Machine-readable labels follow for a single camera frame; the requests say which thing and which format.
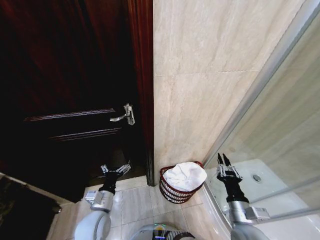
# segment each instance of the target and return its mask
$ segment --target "laundry basket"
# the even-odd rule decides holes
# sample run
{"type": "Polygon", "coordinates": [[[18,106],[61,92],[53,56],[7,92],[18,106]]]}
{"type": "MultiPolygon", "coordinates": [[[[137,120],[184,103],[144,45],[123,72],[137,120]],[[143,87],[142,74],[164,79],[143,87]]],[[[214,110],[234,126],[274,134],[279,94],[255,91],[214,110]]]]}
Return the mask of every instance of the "laundry basket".
{"type": "MultiPolygon", "coordinates": [[[[194,161],[194,163],[196,163],[200,167],[204,168],[204,166],[202,165],[201,162],[194,161]]],[[[202,184],[192,191],[180,191],[180,190],[177,190],[174,187],[170,186],[164,178],[164,173],[167,170],[172,169],[174,167],[175,166],[167,166],[167,167],[161,168],[159,188],[160,188],[160,192],[162,193],[162,195],[168,201],[170,201],[171,203],[174,203],[174,204],[183,204],[186,201],[188,201],[192,197],[192,195],[195,194],[196,191],[198,191],[202,187],[202,184]]]]}

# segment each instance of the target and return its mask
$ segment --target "door frame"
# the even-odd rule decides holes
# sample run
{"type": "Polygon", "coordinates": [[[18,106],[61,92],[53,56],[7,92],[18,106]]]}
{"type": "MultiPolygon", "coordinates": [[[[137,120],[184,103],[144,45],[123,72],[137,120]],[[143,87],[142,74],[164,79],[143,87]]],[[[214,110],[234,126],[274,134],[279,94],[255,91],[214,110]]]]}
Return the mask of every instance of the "door frame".
{"type": "Polygon", "coordinates": [[[155,186],[153,1],[127,2],[145,147],[146,180],[149,186],[155,186]]]}

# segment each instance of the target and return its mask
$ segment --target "door panel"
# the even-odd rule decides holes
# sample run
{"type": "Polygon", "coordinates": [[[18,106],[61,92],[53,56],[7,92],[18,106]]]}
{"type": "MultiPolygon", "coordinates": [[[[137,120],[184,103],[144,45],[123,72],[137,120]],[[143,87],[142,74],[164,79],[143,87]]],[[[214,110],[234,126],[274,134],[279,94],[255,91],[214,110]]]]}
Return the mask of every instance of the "door panel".
{"type": "Polygon", "coordinates": [[[121,0],[0,0],[1,172],[71,201],[101,164],[145,174],[129,21],[121,0]],[[126,103],[136,123],[110,122],[126,103]]]}

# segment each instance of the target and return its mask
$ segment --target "silver door handle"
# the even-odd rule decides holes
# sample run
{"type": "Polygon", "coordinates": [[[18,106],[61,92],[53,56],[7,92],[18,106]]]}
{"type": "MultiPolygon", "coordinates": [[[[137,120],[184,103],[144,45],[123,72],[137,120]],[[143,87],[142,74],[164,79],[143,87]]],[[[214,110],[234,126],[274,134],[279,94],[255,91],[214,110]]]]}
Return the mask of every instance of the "silver door handle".
{"type": "Polygon", "coordinates": [[[134,111],[132,109],[132,105],[127,103],[123,107],[125,110],[125,114],[122,116],[110,118],[110,122],[118,122],[122,119],[127,119],[129,125],[135,124],[135,117],[134,117],[134,111]]]}

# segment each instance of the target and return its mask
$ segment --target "glass shower door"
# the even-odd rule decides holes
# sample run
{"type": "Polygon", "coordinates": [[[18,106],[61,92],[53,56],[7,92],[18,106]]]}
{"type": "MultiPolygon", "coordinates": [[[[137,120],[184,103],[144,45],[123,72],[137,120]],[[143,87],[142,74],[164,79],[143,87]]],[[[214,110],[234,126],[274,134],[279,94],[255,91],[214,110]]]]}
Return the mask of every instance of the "glass shower door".
{"type": "MultiPolygon", "coordinates": [[[[319,29],[318,15],[218,150],[237,167],[249,201],[275,218],[320,211],[319,29]]],[[[217,154],[206,183],[228,216],[216,167],[217,154]]]]}

